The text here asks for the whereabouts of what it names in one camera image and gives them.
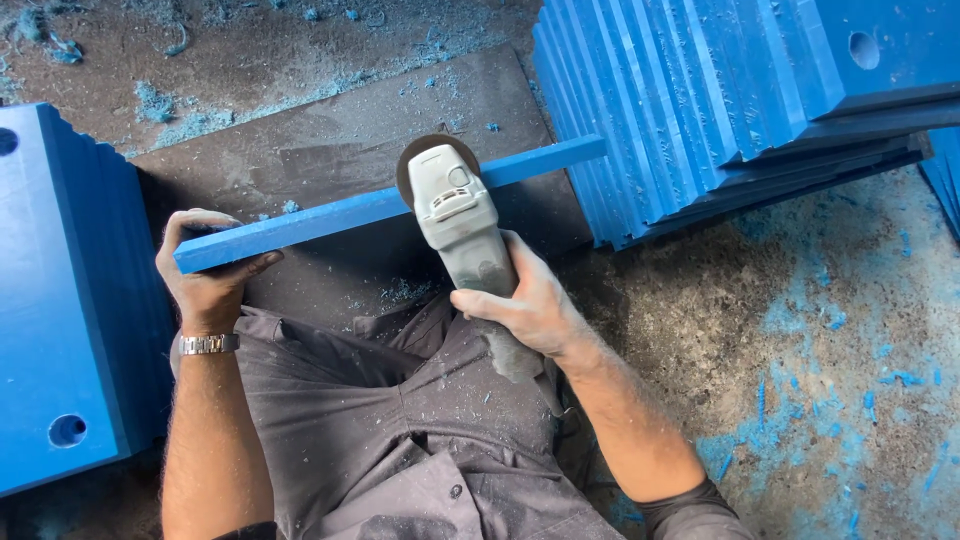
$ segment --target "wristwatch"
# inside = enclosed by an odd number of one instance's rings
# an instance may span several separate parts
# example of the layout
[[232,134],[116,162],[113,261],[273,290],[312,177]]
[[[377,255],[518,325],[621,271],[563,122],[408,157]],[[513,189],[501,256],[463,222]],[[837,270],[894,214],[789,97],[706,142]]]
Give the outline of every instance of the wristwatch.
[[232,353],[240,348],[240,336],[235,333],[222,333],[205,337],[180,337],[181,355],[207,355],[210,353]]

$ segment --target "fingers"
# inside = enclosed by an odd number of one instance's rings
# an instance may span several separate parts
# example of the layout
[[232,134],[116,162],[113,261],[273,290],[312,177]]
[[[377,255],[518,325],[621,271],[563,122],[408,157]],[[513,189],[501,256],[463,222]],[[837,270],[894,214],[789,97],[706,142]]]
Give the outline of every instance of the fingers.
[[457,289],[450,293],[450,303],[465,315],[495,321],[509,328],[517,310],[517,303],[479,290]]
[[503,229],[500,230],[500,234],[503,236],[503,241],[507,244],[510,259],[514,262],[516,274],[521,280],[525,275],[540,274],[544,271],[552,275],[550,267],[546,265],[546,262],[538,257],[537,254],[534,253],[534,250],[530,249],[530,246],[523,241],[523,238],[521,238],[519,234]]
[[227,270],[224,279],[232,284],[243,284],[250,278],[263,274],[263,272],[283,260],[283,252],[270,251],[253,257],[245,258],[235,264],[234,267]]
[[243,223],[240,221],[218,211],[204,209],[176,211],[170,216],[170,221],[167,222],[167,227],[163,232],[163,245],[160,246],[160,253],[173,254],[177,246],[183,242],[183,231],[185,229],[197,233],[214,233],[241,225]]

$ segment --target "blue plastic strip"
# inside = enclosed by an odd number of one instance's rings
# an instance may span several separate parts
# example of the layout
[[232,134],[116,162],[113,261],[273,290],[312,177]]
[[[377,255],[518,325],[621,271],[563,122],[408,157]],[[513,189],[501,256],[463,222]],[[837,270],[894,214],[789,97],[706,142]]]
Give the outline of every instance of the blue plastic strip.
[[[480,165],[487,188],[562,169],[607,155],[600,135],[587,135]],[[267,221],[183,242],[174,260],[184,274],[258,255],[291,244],[360,227],[410,211],[395,187],[364,193]]]

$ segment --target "gray trousers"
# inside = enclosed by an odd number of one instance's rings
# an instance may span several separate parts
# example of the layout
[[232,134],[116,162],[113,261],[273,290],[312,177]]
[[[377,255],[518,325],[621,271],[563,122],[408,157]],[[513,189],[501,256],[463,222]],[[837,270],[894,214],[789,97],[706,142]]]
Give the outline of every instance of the gray trousers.
[[[251,307],[236,331],[287,538],[480,537],[481,530],[485,538],[622,538],[557,466],[553,420],[536,386],[494,372],[447,295],[358,318],[353,335]],[[176,373],[179,359],[171,358]],[[410,474],[431,457],[445,461],[424,470],[450,462],[449,470]],[[401,472],[415,479],[386,481]],[[461,514],[444,509],[463,483],[473,505]],[[406,524],[412,532],[400,534],[389,522],[386,535],[371,533],[371,516],[416,518],[421,510],[433,516],[429,523],[448,523]]]

